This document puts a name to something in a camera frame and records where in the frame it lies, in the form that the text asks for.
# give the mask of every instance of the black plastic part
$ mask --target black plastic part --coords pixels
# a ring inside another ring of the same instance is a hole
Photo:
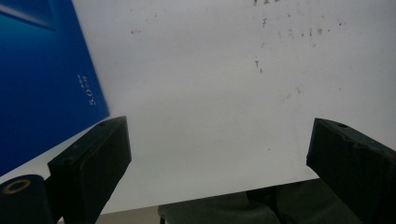
[[[96,125],[50,161],[65,223],[95,223],[130,161],[126,117]]]
[[[0,185],[0,190],[0,223],[54,223],[43,177],[22,175]]]
[[[363,223],[396,223],[396,152],[345,124],[315,119],[307,163]]]

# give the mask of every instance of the blue box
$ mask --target blue box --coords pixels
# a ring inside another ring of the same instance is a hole
[[[0,0],[0,175],[108,115],[71,0]]]

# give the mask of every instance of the white surface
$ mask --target white surface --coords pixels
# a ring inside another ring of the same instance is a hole
[[[104,213],[314,178],[316,117],[396,148],[393,0],[74,3],[132,143]]]

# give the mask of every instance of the screw hole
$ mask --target screw hole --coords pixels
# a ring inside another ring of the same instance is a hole
[[[345,124],[337,124],[337,126],[340,128],[348,128],[348,126],[346,126]]]
[[[70,165],[71,163],[73,163],[73,159],[74,159],[73,157],[65,158],[62,160],[62,163],[64,165]]]

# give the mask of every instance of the blue object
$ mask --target blue object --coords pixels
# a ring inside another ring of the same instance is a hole
[[[0,13],[33,25],[55,29],[48,0],[0,0]]]
[[[0,10],[3,175],[106,118],[108,110],[71,0],[0,0]]]

